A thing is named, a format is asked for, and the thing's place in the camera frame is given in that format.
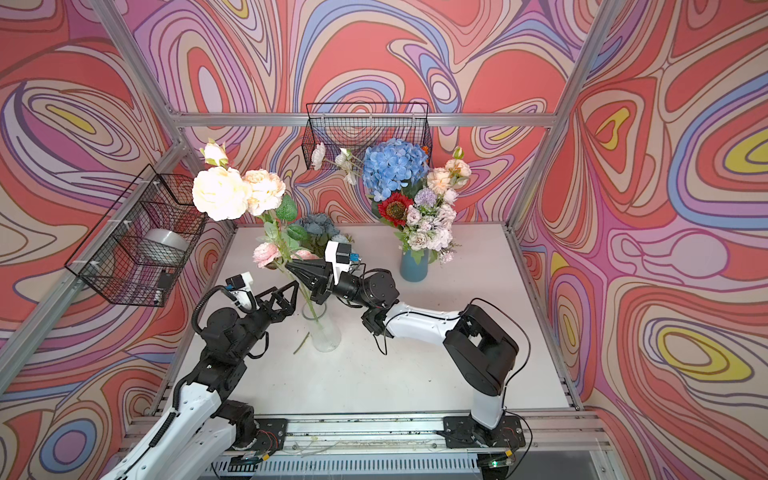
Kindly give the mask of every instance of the blue hydrangea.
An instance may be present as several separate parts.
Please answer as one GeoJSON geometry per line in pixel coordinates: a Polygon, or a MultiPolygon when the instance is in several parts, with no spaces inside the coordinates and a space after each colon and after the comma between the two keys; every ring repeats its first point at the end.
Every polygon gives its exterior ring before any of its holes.
{"type": "Polygon", "coordinates": [[[409,182],[415,183],[426,174],[427,154],[419,145],[391,138],[375,147],[366,148],[362,159],[362,183],[380,202],[409,182]]]}
{"type": "Polygon", "coordinates": [[[435,202],[437,202],[437,195],[428,188],[422,188],[416,196],[413,197],[413,201],[418,207],[434,207],[435,202]]]}
{"type": "Polygon", "coordinates": [[[309,214],[300,218],[299,225],[304,227],[307,233],[312,235],[322,235],[327,233],[330,237],[338,235],[339,229],[333,225],[333,220],[325,214],[309,214]]]}

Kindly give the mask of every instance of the flower center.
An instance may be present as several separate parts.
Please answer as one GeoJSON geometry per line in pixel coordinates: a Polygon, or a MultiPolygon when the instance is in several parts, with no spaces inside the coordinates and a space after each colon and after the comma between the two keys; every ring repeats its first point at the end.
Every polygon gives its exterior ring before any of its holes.
{"type": "Polygon", "coordinates": [[[400,220],[406,215],[406,206],[402,202],[392,202],[386,206],[386,214],[400,220]]]}

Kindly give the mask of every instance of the wall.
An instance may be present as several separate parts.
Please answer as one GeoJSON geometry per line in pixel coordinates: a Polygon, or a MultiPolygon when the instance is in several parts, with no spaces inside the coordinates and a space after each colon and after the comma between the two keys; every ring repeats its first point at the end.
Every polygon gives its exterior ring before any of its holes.
{"type": "MultiPolygon", "coordinates": [[[[169,141],[79,0],[0,6],[0,337],[169,141]]],[[[226,234],[209,223],[163,309],[86,289],[0,396],[0,478],[98,478],[143,415],[226,234]]]]}
{"type": "MultiPolygon", "coordinates": [[[[121,12],[173,108],[302,112],[312,101],[423,100],[433,112],[554,111],[597,5],[498,2],[126,2],[121,12]]],[[[362,185],[306,172],[302,128],[188,128],[226,141],[241,170],[290,176],[300,206],[370,222],[362,185]]],[[[435,164],[462,145],[475,171],[459,219],[503,221],[540,128],[439,128],[435,164]]],[[[241,224],[252,224],[246,215],[241,224]]]]}
{"type": "Polygon", "coordinates": [[[630,0],[517,224],[630,478],[768,476],[768,4],[630,0]]]}

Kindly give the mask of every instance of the purple flower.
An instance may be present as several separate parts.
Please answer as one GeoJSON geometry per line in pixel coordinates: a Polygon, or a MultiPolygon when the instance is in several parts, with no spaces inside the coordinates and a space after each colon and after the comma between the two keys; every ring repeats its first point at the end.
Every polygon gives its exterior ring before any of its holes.
{"type": "Polygon", "coordinates": [[[413,197],[413,201],[420,207],[434,207],[435,202],[437,201],[437,195],[428,188],[422,188],[416,196],[413,197]]]}

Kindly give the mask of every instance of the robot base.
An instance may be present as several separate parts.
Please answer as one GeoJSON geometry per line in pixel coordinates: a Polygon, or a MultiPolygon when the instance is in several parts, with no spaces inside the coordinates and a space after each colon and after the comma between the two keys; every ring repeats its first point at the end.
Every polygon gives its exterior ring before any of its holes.
{"type": "Polygon", "coordinates": [[[525,447],[525,437],[520,418],[504,415],[493,430],[480,425],[471,416],[443,417],[445,446],[449,449],[466,449],[477,446],[505,447],[513,452],[525,447]]]}

